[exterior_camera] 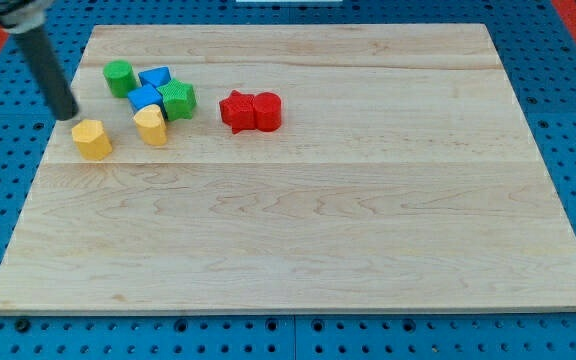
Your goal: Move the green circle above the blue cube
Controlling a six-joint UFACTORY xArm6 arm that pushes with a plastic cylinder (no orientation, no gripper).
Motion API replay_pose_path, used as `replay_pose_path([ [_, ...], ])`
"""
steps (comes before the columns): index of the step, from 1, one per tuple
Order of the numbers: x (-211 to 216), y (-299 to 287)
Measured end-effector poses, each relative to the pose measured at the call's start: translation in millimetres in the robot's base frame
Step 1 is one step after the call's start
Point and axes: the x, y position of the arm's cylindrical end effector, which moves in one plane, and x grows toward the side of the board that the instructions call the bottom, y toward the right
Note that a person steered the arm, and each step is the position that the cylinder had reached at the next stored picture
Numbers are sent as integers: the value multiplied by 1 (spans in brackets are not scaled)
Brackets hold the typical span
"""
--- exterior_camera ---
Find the grey robot arm end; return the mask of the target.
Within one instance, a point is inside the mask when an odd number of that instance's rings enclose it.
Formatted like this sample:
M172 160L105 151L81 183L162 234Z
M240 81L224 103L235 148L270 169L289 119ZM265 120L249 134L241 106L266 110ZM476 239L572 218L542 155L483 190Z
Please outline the grey robot arm end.
M9 34L22 34L44 24L54 0L0 0L0 27Z

